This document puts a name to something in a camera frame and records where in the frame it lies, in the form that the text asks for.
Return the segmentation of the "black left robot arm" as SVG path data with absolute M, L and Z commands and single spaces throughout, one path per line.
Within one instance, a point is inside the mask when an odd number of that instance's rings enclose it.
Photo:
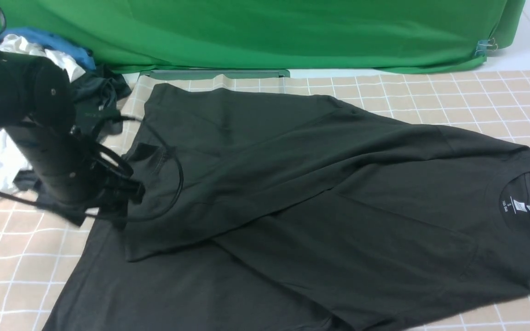
M 97 209 L 96 219 L 122 228 L 129 222 L 129 203 L 141 203 L 141 182 L 111 149 L 97 142 L 103 117 L 90 134 L 75 125 L 67 74 L 46 57 L 0 51 L 0 129 L 6 131 L 50 196 L 30 201 L 0 191 L 0 197 L 53 212 L 76 226 Z

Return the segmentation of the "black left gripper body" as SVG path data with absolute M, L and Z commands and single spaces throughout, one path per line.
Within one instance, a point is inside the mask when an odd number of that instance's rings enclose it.
M 99 219 L 126 224 L 129 203 L 138 205 L 145 194 L 143 183 L 111 169 L 109 162 L 84 155 L 61 156 L 35 165 L 48 198 L 39 200 L 43 209 L 78 227 L 88 209 L 98 209 Z

